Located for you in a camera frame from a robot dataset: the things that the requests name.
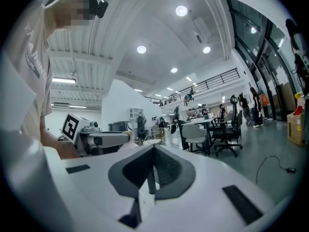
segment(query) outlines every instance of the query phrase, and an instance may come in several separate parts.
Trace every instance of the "person walking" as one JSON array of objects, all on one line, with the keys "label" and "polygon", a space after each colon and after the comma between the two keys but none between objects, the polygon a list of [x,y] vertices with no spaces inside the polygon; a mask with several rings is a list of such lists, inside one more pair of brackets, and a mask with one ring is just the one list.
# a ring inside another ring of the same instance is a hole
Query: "person walking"
[{"label": "person walking", "polygon": [[252,122],[250,118],[250,109],[248,106],[247,99],[244,98],[242,94],[239,95],[239,103],[240,103],[240,106],[242,107],[243,116],[246,119],[246,125],[249,126]]},{"label": "person walking", "polygon": [[254,120],[255,125],[254,128],[260,127],[263,125],[263,117],[261,114],[261,103],[260,98],[257,92],[253,87],[250,88],[251,93],[253,94],[253,100],[254,100]]}]

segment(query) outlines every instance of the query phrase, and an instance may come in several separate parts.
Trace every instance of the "white chair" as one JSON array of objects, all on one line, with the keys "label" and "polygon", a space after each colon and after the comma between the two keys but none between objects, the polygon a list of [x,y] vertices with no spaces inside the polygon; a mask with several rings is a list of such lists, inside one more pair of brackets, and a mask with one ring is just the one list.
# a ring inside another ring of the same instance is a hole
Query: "white chair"
[{"label": "white chair", "polygon": [[183,137],[190,144],[190,151],[193,152],[193,144],[203,144],[206,153],[206,130],[200,129],[194,124],[183,125]]}]

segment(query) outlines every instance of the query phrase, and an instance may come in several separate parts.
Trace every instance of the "floor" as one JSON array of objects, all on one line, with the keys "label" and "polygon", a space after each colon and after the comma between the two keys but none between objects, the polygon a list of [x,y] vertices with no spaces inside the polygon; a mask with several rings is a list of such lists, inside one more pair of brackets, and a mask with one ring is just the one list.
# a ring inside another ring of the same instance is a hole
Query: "floor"
[{"label": "floor", "polygon": [[[270,155],[277,156],[283,168],[296,168],[296,173],[287,173],[279,168],[277,159],[268,158],[258,173],[257,185],[268,193],[275,203],[295,193],[305,171],[309,150],[287,140],[285,122],[267,120],[260,128],[255,129],[243,124],[241,129],[242,140],[239,142],[243,149],[235,147],[237,158],[228,150],[223,150],[216,158],[213,149],[210,157],[225,162],[255,183],[257,169],[264,158]],[[167,132],[165,144],[182,150],[179,131],[173,135]],[[196,154],[205,157],[202,152]]]}]

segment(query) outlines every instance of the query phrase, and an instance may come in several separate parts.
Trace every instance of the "office chair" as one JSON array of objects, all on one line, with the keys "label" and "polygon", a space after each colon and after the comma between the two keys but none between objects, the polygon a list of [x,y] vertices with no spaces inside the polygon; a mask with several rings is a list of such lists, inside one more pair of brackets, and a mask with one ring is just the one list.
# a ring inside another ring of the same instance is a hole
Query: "office chair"
[{"label": "office chair", "polygon": [[237,115],[237,98],[233,95],[231,97],[231,103],[233,104],[233,115],[232,115],[232,128],[227,128],[227,124],[225,121],[215,123],[219,124],[221,126],[221,130],[215,130],[212,134],[212,138],[214,139],[223,139],[224,145],[216,145],[216,147],[221,146],[221,148],[216,152],[216,157],[219,156],[219,152],[221,152],[224,149],[229,149],[234,153],[234,156],[237,157],[238,154],[235,152],[235,150],[232,148],[232,146],[240,146],[242,149],[241,144],[232,144],[229,143],[232,139],[237,139],[241,136],[241,129],[240,126],[242,125],[242,113],[239,113]]},{"label": "office chair", "polygon": [[193,151],[193,144],[203,144],[205,155],[209,152],[206,150],[206,130],[200,129],[194,124],[183,125],[183,137],[185,141],[190,144],[189,151]]}]

